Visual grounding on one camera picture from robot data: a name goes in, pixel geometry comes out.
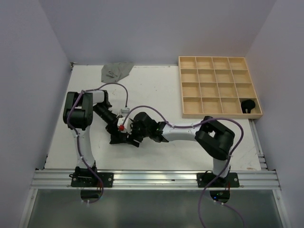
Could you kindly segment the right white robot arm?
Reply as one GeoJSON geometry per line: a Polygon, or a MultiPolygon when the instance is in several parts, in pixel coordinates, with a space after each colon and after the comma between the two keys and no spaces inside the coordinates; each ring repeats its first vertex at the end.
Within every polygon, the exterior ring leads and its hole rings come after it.
{"type": "Polygon", "coordinates": [[[172,141],[197,142],[213,158],[211,180],[216,186],[228,182],[230,165],[228,154],[233,145],[235,133],[217,120],[200,126],[187,128],[171,127],[165,122],[156,122],[147,113],[138,113],[130,125],[130,137],[137,142],[150,138],[157,143],[172,141]]]}

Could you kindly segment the black striped underwear grey waistband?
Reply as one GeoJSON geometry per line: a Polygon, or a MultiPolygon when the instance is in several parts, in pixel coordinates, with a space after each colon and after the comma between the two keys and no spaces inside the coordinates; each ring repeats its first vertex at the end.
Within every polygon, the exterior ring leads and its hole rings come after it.
{"type": "Polygon", "coordinates": [[[128,139],[128,133],[122,133],[120,131],[110,133],[110,144],[132,144],[132,140],[128,139]]]}

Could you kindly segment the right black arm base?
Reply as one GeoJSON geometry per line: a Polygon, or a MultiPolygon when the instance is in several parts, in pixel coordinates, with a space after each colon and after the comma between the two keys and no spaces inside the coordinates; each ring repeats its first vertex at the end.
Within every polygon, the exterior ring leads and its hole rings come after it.
{"type": "Polygon", "coordinates": [[[228,170],[228,175],[224,178],[218,177],[215,181],[213,181],[210,185],[209,183],[216,177],[212,171],[199,171],[196,173],[196,181],[197,186],[199,188],[204,188],[208,186],[209,188],[238,188],[240,187],[238,174],[236,172],[231,172],[230,168],[228,170]]]}

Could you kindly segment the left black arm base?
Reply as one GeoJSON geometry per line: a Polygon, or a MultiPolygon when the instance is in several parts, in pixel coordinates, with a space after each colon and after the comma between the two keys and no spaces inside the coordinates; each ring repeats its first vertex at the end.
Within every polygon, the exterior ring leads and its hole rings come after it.
{"type": "Polygon", "coordinates": [[[104,187],[111,188],[114,181],[114,173],[98,172],[96,167],[92,168],[93,174],[89,169],[76,167],[71,178],[71,187],[89,188],[104,187]]]}

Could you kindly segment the black underwear beige waistband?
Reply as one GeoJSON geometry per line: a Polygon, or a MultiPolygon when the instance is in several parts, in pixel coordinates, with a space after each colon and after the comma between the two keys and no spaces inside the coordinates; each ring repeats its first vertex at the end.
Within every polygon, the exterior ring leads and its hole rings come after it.
{"type": "Polygon", "coordinates": [[[252,99],[247,99],[241,102],[241,110],[243,114],[250,114],[251,110],[256,107],[256,103],[252,99]]]}

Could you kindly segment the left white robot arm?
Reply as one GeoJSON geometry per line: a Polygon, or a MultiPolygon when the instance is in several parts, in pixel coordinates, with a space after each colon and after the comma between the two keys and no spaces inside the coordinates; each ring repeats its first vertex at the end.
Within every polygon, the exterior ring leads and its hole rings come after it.
{"type": "Polygon", "coordinates": [[[110,134],[111,144],[122,142],[117,127],[118,117],[110,110],[111,107],[106,90],[68,92],[66,95],[63,121],[71,130],[76,144],[75,175],[82,175],[82,181],[90,187],[96,185],[99,180],[90,140],[93,114],[97,114],[106,123],[105,129],[110,134]]]}

